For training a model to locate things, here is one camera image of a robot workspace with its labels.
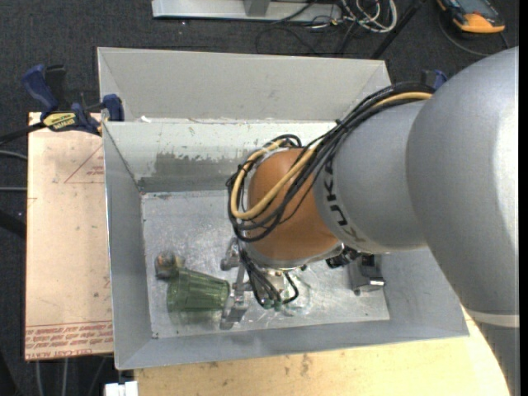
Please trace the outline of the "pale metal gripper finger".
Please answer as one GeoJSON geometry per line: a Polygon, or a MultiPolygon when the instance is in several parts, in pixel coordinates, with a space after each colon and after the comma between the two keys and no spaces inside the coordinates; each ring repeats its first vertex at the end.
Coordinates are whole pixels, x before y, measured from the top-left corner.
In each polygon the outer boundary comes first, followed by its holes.
{"type": "Polygon", "coordinates": [[[221,330],[230,330],[235,323],[240,323],[243,320],[248,308],[249,305],[245,294],[230,295],[224,305],[219,328],[221,330]]]}
{"type": "Polygon", "coordinates": [[[240,247],[238,238],[231,238],[224,257],[220,261],[220,269],[229,271],[240,264],[240,247]]]}

